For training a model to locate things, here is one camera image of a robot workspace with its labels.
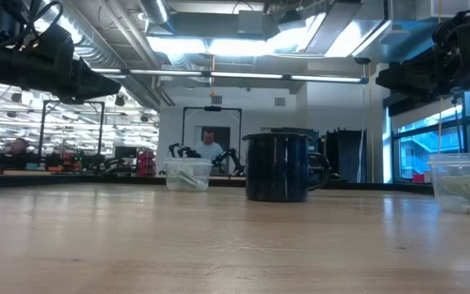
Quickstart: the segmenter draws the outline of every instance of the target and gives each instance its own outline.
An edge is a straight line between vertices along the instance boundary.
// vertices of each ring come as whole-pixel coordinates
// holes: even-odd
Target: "black frame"
[[[42,156],[42,142],[43,142],[43,137],[45,136],[45,120],[48,114],[47,105],[50,103],[60,103],[60,102],[58,100],[44,100],[42,102],[41,131],[39,132],[38,158],[41,158]],[[100,126],[99,126],[99,145],[97,146],[97,154],[101,154],[101,144],[103,143],[104,102],[84,101],[83,104],[101,105],[101,121],[100,121]]]
[[[241,158],[241,139],[242,139],[242,109],[235,109],[235,108],[223,108],[217,106],[206,106],[206,107],[183,107],[183,126],[181,131],[180,143],[184,145],[184,130],[185,130],[185,123],[186,123],[186,111],[188,109],[200,109],[208,112],[220,112],[223,110],[230,111],[235,110],[238,111],[238,158]]]
[[[463,132],[463,138],[459,142],[463,153],[470,153],[470,92],[465,92],[460,96],[462,100],[462,118],[451,120],[448,122],[441,123],[441,129],[447,129],[452,127],[461,127]],[[408,136],[415,136],[424,134],[430,131],[438,131],[438,124],[432,126],[421,127],[419,129],[405,131],[403,133],[391,132],[391,171],[392,171],[392,182],[401,183],[409,180],[404,180],[400,175],[400,139]]]

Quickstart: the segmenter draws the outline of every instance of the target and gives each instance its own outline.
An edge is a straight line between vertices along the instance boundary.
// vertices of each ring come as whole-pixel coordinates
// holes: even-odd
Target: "red object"
[[[413,183],[424,183],[424,176],[420,174],[413,174]]]
[[[137,154],[137,176],[155,176],[155,154],[144,151]]]

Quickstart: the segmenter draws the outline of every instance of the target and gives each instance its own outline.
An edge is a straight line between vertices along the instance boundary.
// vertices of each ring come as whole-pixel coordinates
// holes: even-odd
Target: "white shirt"
[[[204,144],[204,142],[200,142],[195,147],[193,147],[197,153],[199,153],[202,158],[207,158],[214,160],[217,156],[221,155],[224,151],[219,144],[213,142],[209,145]]]

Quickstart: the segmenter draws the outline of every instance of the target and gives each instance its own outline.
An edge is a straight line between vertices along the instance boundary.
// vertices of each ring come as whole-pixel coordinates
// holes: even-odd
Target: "wooden table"
[[[0,293],[470,293],[470,216],[417,194],[0,189]]]

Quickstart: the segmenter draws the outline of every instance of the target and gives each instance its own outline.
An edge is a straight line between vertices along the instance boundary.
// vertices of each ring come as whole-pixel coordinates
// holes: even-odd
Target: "lid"
[[[263,138],[282,138],[282,137],[295,138],[295,139],[307,139],[307,140],[313,139],[311,136],[308,136],[305,134],[299,134],[299,133],[292,133],[292,132],[256,133],[256,134],[245,135],[242,137],[242,139],[248,140],[248,139],[255,139],[255,138],[263,139]]]
[[[165,158],[164,164],[181,164],[181,165],[202,165],[212,166],[211,160],[206,158]]]
[[[429,156],[428,164],[461,164],[470,166],[470,154],[434,154]]]

